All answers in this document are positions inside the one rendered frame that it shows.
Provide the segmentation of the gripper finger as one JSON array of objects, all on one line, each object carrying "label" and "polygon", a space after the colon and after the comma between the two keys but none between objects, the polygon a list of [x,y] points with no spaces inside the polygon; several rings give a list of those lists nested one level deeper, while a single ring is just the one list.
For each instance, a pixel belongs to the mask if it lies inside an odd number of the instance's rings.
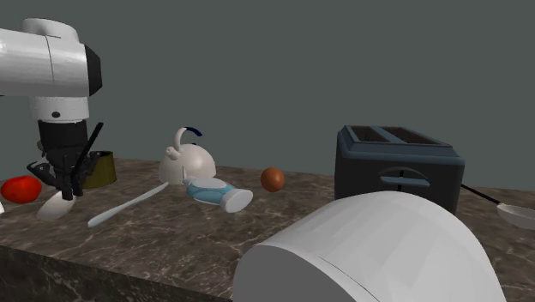
[{"label": "gripper finger", "polygon": [[44,184],[53,186],[60,191],[63,200],[73,199],[69,175],[63,169],[54,167],[46,157],[29,163],[27,170]]},{"label": "gripper finger", "polygon": [[74,171],[73,175],[73,194],[75,196],[83,195],[83,185],[88,175],[91,175],[99,160],[100,152],[91,151],[83,158],[80,167]]}]

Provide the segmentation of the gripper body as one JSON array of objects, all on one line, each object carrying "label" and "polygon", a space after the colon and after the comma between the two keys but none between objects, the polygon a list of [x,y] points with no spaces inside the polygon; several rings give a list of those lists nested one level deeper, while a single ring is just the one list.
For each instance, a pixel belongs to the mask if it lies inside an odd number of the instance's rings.
[{"label": "gripper body", "polygon": [[88,142],[87,122],[47,123],[39,121],[40,142],[51,164],[63,164],[64,157],[76,161]]}]

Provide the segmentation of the olive green cup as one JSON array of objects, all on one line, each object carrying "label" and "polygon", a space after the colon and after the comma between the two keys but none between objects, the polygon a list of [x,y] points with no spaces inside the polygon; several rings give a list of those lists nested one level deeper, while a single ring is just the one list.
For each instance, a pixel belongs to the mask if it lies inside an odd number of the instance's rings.
[{"label": "olive green cup", "polygon": [[90,175],[83,184],[84,189],[94,189],[107,186],[117,180],[113,152],[99,151],[99,159]]}]

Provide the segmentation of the red tomato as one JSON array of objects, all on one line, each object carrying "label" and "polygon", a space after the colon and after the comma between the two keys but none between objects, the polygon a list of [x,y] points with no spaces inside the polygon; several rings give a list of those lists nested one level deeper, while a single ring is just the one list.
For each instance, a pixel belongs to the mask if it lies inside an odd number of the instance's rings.
[{"label": "red tomato", "polygon": [[20,176],[7,180],[0,187],[0,194],[4,199],[16,204],[26,204],[35,201],[42,190],[42,184],[32,176]]}]

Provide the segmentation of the long white knife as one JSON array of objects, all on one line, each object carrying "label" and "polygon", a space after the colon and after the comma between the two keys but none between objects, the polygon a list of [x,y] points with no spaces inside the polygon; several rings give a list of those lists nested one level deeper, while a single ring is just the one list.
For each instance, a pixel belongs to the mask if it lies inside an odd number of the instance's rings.
[{"label": "long white knife", "polygon": [[148,199],[149,197],[151,196],[154,196],[155,194],[157,193],[160,193],[163,189],[165,189],[167,186],[169,185],[168,182],[164,182],[163,184],[159,185],[158,187],[155,187],[139,196],[137,196],[136,198],[128,201],[128,202],[125,202],[121,205],[118,205],[114,208],[111,208],[111,209],[108,209],[106,210],[105,212],[102,212],[98,215],[95,215],[93,218],[91,218],[88,222],[87,222],[87,226],[88,227],[96,227],[97,225],[105,222],[106,220],[109,220],[111,217],[113,217],[114,215],[120,213],[121,211],[123,211],[124,209],[130,207],[130,206],[133,206],[139,202],[142,202],[146,199]]}]

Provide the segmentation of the blue and white tube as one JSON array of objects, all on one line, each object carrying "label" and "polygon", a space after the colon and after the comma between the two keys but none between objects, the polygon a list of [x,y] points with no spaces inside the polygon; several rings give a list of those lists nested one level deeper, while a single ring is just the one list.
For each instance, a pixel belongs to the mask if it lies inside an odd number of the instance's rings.
[{"label": "blue and white tube", "polygon": [[235,188],[218,178],[187,177],[183,185],[188,196],[201,203],[219,206],[226,213],[243,210],[254,196],[252,191]]}]

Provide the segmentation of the brown ball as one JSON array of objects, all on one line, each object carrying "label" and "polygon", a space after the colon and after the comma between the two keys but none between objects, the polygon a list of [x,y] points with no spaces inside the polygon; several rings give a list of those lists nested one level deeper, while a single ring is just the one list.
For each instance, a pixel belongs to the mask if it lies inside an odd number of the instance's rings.
[{"label": "brown ball", "polygon": [[276,168],[269,167],[261,173],[261,186],[268,192],[280,191],[285,185],[284,173]]}]

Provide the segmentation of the dark blue toaster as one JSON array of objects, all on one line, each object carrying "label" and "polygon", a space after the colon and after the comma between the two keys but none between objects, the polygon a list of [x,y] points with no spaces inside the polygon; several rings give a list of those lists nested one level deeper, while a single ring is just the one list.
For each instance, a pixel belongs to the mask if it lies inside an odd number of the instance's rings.
[{"label": "dark blue toaster", "polygon": [[465,161],[451,145],[417,131],[346,125],[337,134],[334,197],[396,190],[453,214],[464,170]]}]

